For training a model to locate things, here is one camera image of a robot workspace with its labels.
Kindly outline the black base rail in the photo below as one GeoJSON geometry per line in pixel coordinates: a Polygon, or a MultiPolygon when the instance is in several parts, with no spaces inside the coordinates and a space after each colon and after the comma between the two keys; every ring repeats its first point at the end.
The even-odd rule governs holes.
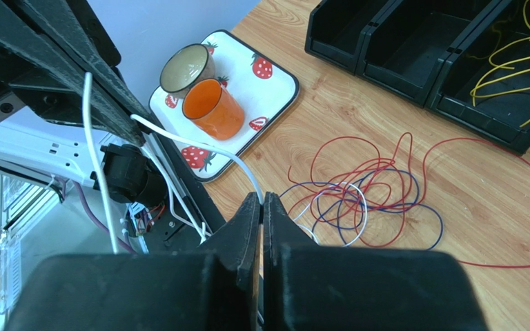
{"type": "Polygon", "coordinates": [[[174,184],[173,198],[166,197],[166,203],[172,203],[175,214],[189,222],[186,225],[177,220],[166,207],[151,226],[150,232],[143,235],[147,251],[157,254],[192,250],[199,245],[200,236],[188,214],[196,220],[197,225],[206,224],[206,234],[218,231],[225,225],[225,218],[171,140],[152,134],[147,137],[147,142],[174,184]]]}

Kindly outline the strawberry print tray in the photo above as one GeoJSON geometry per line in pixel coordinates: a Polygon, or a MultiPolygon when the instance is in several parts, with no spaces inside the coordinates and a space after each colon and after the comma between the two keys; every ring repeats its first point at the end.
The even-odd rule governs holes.
{"type": "Polygon", "coordinates": [[[155,89],[150,109],[165,129],[241,156],[283,112],[300,92],[297,78],[227,30],[216,30],[203,41],[215,60],[215,76],[245,112],[241,130],[232,138],[217,141],[184,117],[182,102],[162,88],[155,89]]]}

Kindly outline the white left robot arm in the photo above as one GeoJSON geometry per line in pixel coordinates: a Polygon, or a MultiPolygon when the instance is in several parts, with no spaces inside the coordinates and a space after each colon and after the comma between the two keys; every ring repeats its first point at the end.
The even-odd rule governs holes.
{"type": "Polygon", "coordinates": [[[84,76],[93,77],[91,123],[142,146],[157,123],[119,72],[121,55],[87,1],[0,1],[0,160],[45,184],[50,174],[90,182],[84,76]]]}

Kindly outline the beige bowl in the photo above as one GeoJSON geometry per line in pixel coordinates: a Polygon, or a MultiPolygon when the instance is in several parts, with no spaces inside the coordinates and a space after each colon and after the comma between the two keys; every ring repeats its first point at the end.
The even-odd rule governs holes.
{"type": "Polygon", "coordinates": [[[159,85],[168,94],[184,99],[200,81],[215,78],[215,61],[207,46],[188,45],[174,54],[163,67],[159,85]]]}

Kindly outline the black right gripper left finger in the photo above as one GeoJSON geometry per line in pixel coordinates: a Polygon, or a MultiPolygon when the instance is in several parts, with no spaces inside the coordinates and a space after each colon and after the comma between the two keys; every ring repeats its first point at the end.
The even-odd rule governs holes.
{"type": "Polygon", "coordinates": [[[256,330],[262,210],[246,196],[197,248],[163,254],[62,254],[24,285],[7,330],[256,330]]]}

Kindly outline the orange cup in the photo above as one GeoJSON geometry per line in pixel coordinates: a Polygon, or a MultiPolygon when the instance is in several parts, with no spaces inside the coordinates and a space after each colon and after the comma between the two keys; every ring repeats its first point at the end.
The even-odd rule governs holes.
{"type": "Polygon", "coordinates": [[[193,86],[184,98],[182,113],[219,141],[235,136],[245,120],[242,107],[216,79],[206,79],[193,86]]]}

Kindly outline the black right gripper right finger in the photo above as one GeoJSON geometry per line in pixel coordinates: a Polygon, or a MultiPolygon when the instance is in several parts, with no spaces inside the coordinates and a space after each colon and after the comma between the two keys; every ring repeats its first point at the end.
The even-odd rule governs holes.
{"type": "Polygon", "coordinates": [[[424,250],[316,244],[263,203],[265,330],[486,330],[461,265],[424,250]]]}

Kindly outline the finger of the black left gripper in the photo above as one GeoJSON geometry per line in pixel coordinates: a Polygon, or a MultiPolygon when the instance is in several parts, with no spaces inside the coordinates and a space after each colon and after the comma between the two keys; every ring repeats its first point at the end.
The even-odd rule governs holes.
{"type": "Polygon", "coordinates": [[[0,1],[0,122],[18,107],[63,126],[81,126],[84,77],[92,75],[92,126],[144,144],[132,120],[151,117],[128,89],[121,56],[87,1],[0,1]]]}

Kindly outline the black compartment organizer box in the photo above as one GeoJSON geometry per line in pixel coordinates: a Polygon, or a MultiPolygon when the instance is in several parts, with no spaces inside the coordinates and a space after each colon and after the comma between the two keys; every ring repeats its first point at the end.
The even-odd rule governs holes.
{"type": "Polygon", "coordinates": [[[530,1],[322,1],[305,51],[510,151],[530,148],[530,1]]]}

